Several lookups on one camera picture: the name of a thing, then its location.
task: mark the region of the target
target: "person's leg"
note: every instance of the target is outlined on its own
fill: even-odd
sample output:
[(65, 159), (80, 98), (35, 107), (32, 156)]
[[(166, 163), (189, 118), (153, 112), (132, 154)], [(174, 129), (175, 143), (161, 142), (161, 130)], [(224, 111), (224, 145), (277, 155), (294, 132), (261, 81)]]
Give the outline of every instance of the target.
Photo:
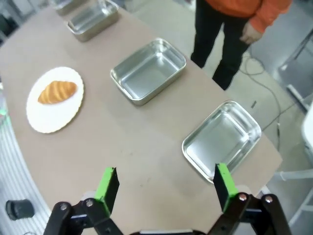
[(221, 29), (223, 16), (205, 0), (197, 0), (196, 4), (196, 35), (191, 60), (203, 68)]
[(224, 22), (223, 55), (213, 80), (225, 91), (231, 84), (242, 62), (242, 55), (249, 45), (240, 41), (242, 31), (248, 19), (227, 17)]

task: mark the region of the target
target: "orange sweater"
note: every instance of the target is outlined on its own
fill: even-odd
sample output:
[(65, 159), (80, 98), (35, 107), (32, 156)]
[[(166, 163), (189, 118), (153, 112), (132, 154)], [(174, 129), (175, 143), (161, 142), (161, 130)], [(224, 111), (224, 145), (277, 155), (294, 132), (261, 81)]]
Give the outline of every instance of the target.
[(281, 13), (286, 13), (292, 0), (206, 0), (214, 9), (235, 17), (251, 17), (250, 23), (263, 33)]

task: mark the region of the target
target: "bread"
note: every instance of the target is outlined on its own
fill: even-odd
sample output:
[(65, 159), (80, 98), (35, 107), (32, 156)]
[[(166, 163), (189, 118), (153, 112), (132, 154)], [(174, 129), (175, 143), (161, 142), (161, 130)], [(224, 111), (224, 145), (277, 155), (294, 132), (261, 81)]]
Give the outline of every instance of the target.
[(75, 94), (77, 86), (73, 82), (53, 81), (41, 92), (38, 102), (55, 104), (62, 102)]

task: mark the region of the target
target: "metal tray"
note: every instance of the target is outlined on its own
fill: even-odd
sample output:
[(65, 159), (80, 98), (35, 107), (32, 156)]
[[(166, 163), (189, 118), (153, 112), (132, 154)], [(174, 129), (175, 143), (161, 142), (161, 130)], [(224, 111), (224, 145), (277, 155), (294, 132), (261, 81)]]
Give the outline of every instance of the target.
[(213, 183), (216, 163), (230, 172), (247, 156), (261, 137), (261, 128), (238, 103), (226, 101), (182, 143), (191, 165)]
[(157, 38), (111, 70), (119, 89), (143, 105), (177, 79), (186, 59), (167, 41)]
[(50, 4), (60, 16), (66, 15), (87, 0), (50, 0)]
[(72, 18), (67, 27), (75, 37), (85, 42), (118, 20), (118, 6), (110, 1), (98, 1)]

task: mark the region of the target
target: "black cylindrical object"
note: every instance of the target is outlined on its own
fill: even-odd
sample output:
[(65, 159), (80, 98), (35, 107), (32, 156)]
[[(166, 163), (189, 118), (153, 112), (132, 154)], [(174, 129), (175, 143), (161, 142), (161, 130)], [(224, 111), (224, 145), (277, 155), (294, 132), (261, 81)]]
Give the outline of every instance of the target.
[(8, 200), (5, 204), (5, 211), (11, 220), (31, 218), (35, 214), (34, 207), (28, 199)]

